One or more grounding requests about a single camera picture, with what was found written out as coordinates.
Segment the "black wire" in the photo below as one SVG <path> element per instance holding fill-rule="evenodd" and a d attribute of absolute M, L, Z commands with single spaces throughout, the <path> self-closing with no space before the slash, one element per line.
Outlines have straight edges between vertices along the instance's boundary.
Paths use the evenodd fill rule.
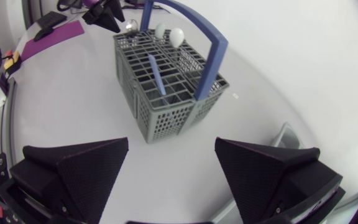
<path fill-rule="evenodd" d="M 71 3 L 70 5 L 68 5 L 66 8 L 61 8 L 61 7 L 60 7 L 60 5 L 61 5 L 60 2 L 61 2 L 61 1 L 62 1 L 62 0 L 58 0 L 58 1 L 57 1 L 57 5 L 56 5 L 56 8 L 57 8 L 57 10 L 58 10 L 59 12 L 64 12 L 64 11 L 69 10 L 71 7 L 74 6 L 75 3 L 78 2 L 78 0 L 74 0 L 73 3 Z"/>
<path fill-rule="evenodd" d="M 41 12 L 41 17 L 44 16 L 44 13 L 42 12 L 42 0 L 39 0 L 40 3 L 40 12 Z"/>
<path fill-rule="evenodd" d="M 144 7 L 143 6 L 123 6 L 121 9 L 144 9 Z M 167 11 L 169 14 L 171 14 L 170 11 L 164 9 L 161 6 L 153 6 L 153 9 L 161 9 L 161 10 Z"/>

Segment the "blue handle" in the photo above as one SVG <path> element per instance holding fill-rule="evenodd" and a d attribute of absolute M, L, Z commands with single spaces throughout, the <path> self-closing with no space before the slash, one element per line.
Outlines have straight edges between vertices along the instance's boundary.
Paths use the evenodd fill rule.
<path fill-rule="evenodd" d="M 182 3 L 171 0 L 145 0 L 140 31 L 146 31 L 149 28 L 150 16 L 154 2 L 160 2 L 182 13 L 191 22 L 193 22 L 194 25 L 196 25 L 212 42 L 211 50 L 209 51 L 201 80 L 195 93 L 196 100 L 205 99 L 208 96 L 209 91 L 215 81 L 216 75 L 218 74 L 219 67 L 221 66 L 224 57 L 224 53 L 227 49 L 228 42 L 226 38 L 224 38 L 224 36 L 215 26 L 213 26 L 202 15 L 198 14 L 198 12 L 190 9 Z"/>
<path fill-rule="evenodd" d="M 160 71 L 158 70 L 157 62 L 155 61 L 155 57 L 153 55 L 149 55 L 149 61 L 152 66 L 152 70 L 154 73 L 155 82 L 157 83 L 157 87 L 160 90 L 161 95 L 165 96 L 167 92 L 165 91 L 164 84 L 162 83 Z"/>

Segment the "cutlery basket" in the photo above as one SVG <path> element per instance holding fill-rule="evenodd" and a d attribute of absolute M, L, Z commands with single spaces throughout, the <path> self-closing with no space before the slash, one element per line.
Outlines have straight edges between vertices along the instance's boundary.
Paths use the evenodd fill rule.
<path fill-rule="evenodd" d="M 207 60 L 186 41 L 173 48 L 170 30 L 156 39 L 154 30 L 148 29 L 153 2 L 146 0 L 136 35 L 114 36 L 117 78 L 147 143 L 182 133 L 201 121 L 229 86 L 218 73 L 227 48 L 223 35 L 194 10 L 175 1 L 155 0 L 180 11 L 212 42 Z M 157 88 L 148 54 L 156 59 L 166 95 Z"/>

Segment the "gray plastic basket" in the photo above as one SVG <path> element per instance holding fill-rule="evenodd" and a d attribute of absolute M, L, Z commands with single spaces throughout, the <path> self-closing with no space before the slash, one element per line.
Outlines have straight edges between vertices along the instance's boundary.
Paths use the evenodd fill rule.
<path fill-rule="evenodd" d="M 206 60 L 186 41 L 174 49 L 169 32 L 162 40 L 149 29 L 135 36 L 114 36 L 117 78 L 147 143 L 177 135 L 201 121 L 229 86 L 216 71 L 206 96 L 197 100 Z M 156 59 L 167 92 L 164 96 L 157 88 L 148 54 Z"/>

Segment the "white tabletop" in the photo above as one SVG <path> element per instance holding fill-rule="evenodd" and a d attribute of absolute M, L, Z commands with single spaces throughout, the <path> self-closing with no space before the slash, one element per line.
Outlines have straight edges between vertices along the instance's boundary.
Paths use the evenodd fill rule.
<path fill-rule="evenodd" d="M 124 11 L 127 20 L 138 23 L 141 14 Z M 34 55 L 14 74 L 12 132 L 17 161 L 23 159 L 26 145 L 129 138 L 129 152 L 101 223 L 185 223 L 210 218 L 231 198 L 214 151 L 217 136 L 270 144 L 288 121 L 306 147 L 314 146 L 313 135 L 287 101 L 230 46 L 220 69 L 230 87 L 209 115 L 182 135 L 146 144 L 116 78 L 114 33 L 80 21 L 83 35 Z M 183 29 L 189 44 L 207 56 L 210 43 L 194 25 L 154 11 L 150 27 L 159 22 L 167 29 Z M 19 50 L 38 30 L 34 24 L 27 31 Z"/>

